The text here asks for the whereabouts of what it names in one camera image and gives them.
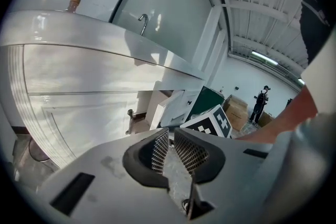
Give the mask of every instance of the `ceiling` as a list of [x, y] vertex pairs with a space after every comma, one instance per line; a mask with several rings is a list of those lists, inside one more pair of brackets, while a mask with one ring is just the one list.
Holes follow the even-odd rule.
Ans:
[[273, 69], [297, 83], [308, 65], [300, 33], [301, 0], [225, 0], [230, 25], [230, 53], [250, 61], [257, 51], [279, 63]]

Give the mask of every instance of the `chrome faucet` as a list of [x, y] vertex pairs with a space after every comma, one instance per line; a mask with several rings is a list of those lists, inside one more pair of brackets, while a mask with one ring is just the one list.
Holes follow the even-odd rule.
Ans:
[[145, 14], [145, 13], [142, 14], [142, 15], [138, 18], [138, 21], [142, 21], [143, 18], [145, 18], [145, 23], [144, 23], [144, 25], [143, 25], [143, 27], [142, 27], [140, 36], [143, 35], [143, 32], [145, 31], [146, 26], [147, 26], [147, 24], [148, 24], [148, 16], [147, 16], [147, 14]]

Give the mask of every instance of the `person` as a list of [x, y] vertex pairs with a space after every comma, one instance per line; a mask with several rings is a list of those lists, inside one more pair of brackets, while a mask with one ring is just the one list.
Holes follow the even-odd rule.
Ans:
[[253, 122], [254, 117], [255, 119], [255, 125], [258, 125], [259, 118], [262, 114], [262, 111], [264, 110], [264, 106], [267, 104], [266, 101], [268, 101], [268, 94], [267, 92], [270, 90], [270, 88], [266, 85], [262, 91], [259, 92], [256, 104], [253, 108], [252, 115], [250, 117], [250, 122]]

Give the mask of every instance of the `cardboard box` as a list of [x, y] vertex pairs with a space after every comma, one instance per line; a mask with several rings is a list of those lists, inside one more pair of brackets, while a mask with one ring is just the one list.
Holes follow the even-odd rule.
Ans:
[[240, 131], [247, 122], [247, 103], [242, 99], [230, 95], [224, 102], [223, 109], [232, 128]]
[[270, 114], [263, 111], [263, 113], [261, 114], [260, 119], [258, 121], [258, 125], [260, 127], [264, 127], [265, 125], [270, 123], [272, 120], [274, 120], [274, 118]]
[[183, 123], [180, 127], [231, 138], [232, 126], [220, 104]]

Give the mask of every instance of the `green board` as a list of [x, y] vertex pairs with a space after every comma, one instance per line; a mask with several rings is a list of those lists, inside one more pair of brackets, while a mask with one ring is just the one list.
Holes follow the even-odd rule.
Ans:
[[214, 90], [203, 86], [191, 112], [186, 121], [190, 120], [191, 115], [198, 115], [202, 112], [220, 104], [223, 105], [224, 97]]

